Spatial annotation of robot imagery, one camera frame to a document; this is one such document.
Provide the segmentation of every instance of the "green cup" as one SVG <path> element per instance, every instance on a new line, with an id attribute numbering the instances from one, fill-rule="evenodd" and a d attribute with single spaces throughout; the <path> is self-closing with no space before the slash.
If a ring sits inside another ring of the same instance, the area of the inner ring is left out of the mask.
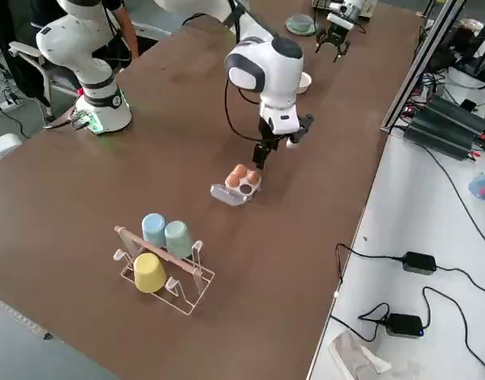
<path id="1" fill-rule="evenodd" d="M 175 220 L 166 225 L 165 241 L 167 251 L 178 259 L 191 256 L 194 241 L 183 222 Z"/>

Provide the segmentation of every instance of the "blue cup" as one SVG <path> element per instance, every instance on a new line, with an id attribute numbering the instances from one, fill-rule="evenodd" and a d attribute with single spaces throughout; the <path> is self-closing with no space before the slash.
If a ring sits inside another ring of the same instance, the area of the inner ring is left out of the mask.
<path id="1" fill-rule="evenodd" d="M 189 234 L 188 227 L 183 222 L 176 220 L 167 224 L 165 240 L 167 251 L 178 259 L 191 256 L 194 241 Z"/>
<path id="2" fill-rule="evenodd" d="M 480 200 L 485 200 L 485 169 L 477 178 L 470 182 L 468 189 Z"/>
<path id="3" fill-rule="evenodd" d="M 164 247 L 166 220 L 160 214 L 149 214 L 142 219 L 142 236 L 157 248 Z"/>

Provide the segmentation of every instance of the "cup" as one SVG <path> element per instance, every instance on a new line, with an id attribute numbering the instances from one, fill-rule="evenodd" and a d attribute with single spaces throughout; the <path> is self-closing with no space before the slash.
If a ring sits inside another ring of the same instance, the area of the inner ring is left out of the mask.
<path id="1" fill-rule="evenodd" d="M 142 236 L 157 248 L 165 246 L 166 220 L 160 214 L 149 214 L 142 219 Z"/>
<path id="2" fill-rule="evenodd" d="M 143 293 L 155 293 L 166 282 L 166 273 L 159 258 L 153 253 L 142 253 L 133 262 L 135 285 Z"/>
<path id="3" fill-rule="evenodd" d="M 480 200 L 485 200 L 485 169 L 478 177 L 470 182 L 468 189 Z"/>
<path id="4" fill-rule="evenodd" d="M 191 256 L 193 239 L 188 227 L 178 220 L 170 222 L 165 227 L 166 248 L 170 254 L 178 259 Z"/>

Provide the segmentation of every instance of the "white table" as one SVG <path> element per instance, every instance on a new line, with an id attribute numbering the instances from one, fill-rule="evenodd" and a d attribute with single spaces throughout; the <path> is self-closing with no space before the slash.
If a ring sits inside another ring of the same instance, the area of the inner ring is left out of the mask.
<path id="1" fill-rule="evenodd" d="M 485 90 L 451 85 L 448 89 L 458 102 L 469 97 L 478 104 L 485 103 Z M 484 112 L 484 107 L 480 107 L 479 113 Z M 402 256 L 406 251 L 431 254 L 437 264 L 462 268 L 485 287 L 485 242 L 433 159 L 419 146 L 399 137 L 401 132 L 396 134 L 386 144 L 353 248 L 367 255 Z M 485 201 L 468 191 L 468 182 L 483 169 L 485 157 L 473 164 L 434 154 L 485 232 Z M 424 286 L 437 288 L 459 302 L 468 320 L 468 342 L 485 361 L 485 294 L 460 273 L 439 271 L 432 276 L 417 275 L 405 272 L 398 262 L 352 255 L 332 313 L 366 337 L 372 336 L 375 325 L 358 321 L 357 315 L 380 302 L 388 302 L 394 313 L 418 315 L 425 324 Z M 397 368 L 406 367 L 408 360 L 418 363 L 421 380 L 485 380 L 485 369 L 464 346 L 464 326 L 455 305 L 432 292 L 427 295 L 432 322 L 423 338 L 390 337 L 380 327 L 370 349 Z M 344 330 L 344 326 L 329 320 L 311 369 L 312 380 L 338 378 L 340 373 L 328 346 Z"/>

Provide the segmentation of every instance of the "bowl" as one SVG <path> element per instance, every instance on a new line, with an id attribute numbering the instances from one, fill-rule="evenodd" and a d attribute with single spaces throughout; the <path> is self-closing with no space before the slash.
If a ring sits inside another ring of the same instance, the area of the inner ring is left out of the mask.
<path id="1" fill-rule="evenodd" d="M 299 88 L 296 90 L 296 93 L 305 93 L 309 89 L 309 86 L 311 86 L 311 76 L 303 72 L 300 75 Z"/>

